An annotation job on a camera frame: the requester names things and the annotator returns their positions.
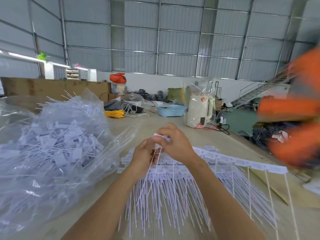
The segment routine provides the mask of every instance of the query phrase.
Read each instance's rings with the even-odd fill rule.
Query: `right hand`
[[[175,124],[168,123],[158,129],[156,133],[170,138],[170,142],[160,136],[153,136],[152,140],[161,145],[164,151],[174,160],[186,165],[188,162],[199,158],[186,135]]]

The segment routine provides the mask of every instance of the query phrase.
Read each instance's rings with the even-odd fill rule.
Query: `beige tabletop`
[[[262,151],[260,152],[259,150],[250,148],[250,146],[248,147],[246,143],[243,143],[235,136],[228,136],[214,130],[192,129],[184,125],[183,118],[181,117],[164,118],[156,114],[151,114],[150,118],[144,119],[123,118],[111,120],[114,131],[121,131],[129,125],[138,126],[134,140],[126,146],[121,155],[124,156],[129,149],[137,146],[143,139],[152,136],[158,128],[168,122],[176,124],[187,135],[193,146],[214,146],[220,153],[229,156],[269,163]],[[285,195],[286,188],[283,188],[283,175],[277,175],[274,176],[274,178],[273,175],[274,174],[271,175],[270,181],[274,181],[270,183],[273,184],[275,190],[280,191],[283,197],[288,199],[288,195]],[[90,195],[83,198],[62,216],[49,222],[42,223],[40,226],[22,230],[10,237],[9,240],[59,240],[74,222],[76,222],[77,219],[102,195],[102,193],[105,192],[116,177],[117,174],[113,174],[97,183]],[[266,185],[253,173],[250,174],[250,180],[264,192],[266,196],[268,196]],[[310,203],[311,206],[313,206],[320,204],[320,200],[313,194],[310,196],[308,192],[304,191],[301,187],[302,182],[295,176],[288,174],[288,181],[290,188],[293,188],[292,197],[299,230],[299,238],[301,240],[320,239],[320,210],[318,208],[306,207],[309,205],[309,201],[313,201]],[[279,239],[297,239],[294,233],[293,217],[290,207],[275,193],[272,193],[272,198],[278,216]],[[128,222],[123,221],[121,223],[120,231],[115,232],[113,239],[216,239],[213,228],[211,228],[211,232],[209,232],[206,227],[202,227],[203,233],[201,233],[198,228],[192,226],[189,219],[186,219],[185,225],[181,228],[180,235],[178,234],[178,231],[175,228],[170,227],[167,222],[164,221],[163,224],[164,236],[162,236],[161,230],[158,229],[158,223],[154,222],[153,224],[153,222],[151,222],[145,237],[143,237],[142,231],[138,227],[132,230],[133,236],[129,238]],[[267,224],[263,226],[259,224],[259,226],[262,227],[269,239],[276,239],[275,230],[273,228],[269,227]]]

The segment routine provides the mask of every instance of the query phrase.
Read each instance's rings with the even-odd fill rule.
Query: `plastic wrap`
[[[0,129],[0,236],[72,207],[118,168],[119,154],[137,130],[129,125],[110,129],[102,102],[88,89],[66,102],[51,99],[40,105],[42,111],[34,114],[0,101],[1,119],[26,117],[3,120]]]
[[[183,83],[184,104],[187,107],[184,123],[192,128],[204,128],[215,116],[215,80],[203,79]]]

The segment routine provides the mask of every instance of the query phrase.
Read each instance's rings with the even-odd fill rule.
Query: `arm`
[[[144,140],[136,147],[130,165],[61,240],[111,239],[134,185],[150,167],[154,145],[154,142]]]
[[[170,137],[170,142],[159,136],[153,141],[160,144],[173,159],[183,163],[195,179],[219,240],[261,240],[264,235],[250,219],[242,206],[214,175],[208,164],[193,150],[188,138],[174,124],[157,131]]]

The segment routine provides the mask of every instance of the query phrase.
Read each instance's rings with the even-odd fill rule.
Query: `staircase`
[[[287,78],[287,76],[281,75],[267,82],[254,81],[250,85],[242,88],[239,93],[239,98],[237,100],[232,101],[231,104],[234,106],[233,108],[236,109],[245,104],[246,102],[254,99],[262,92],[279,84],[285,83],[288,80],[289,78]]]

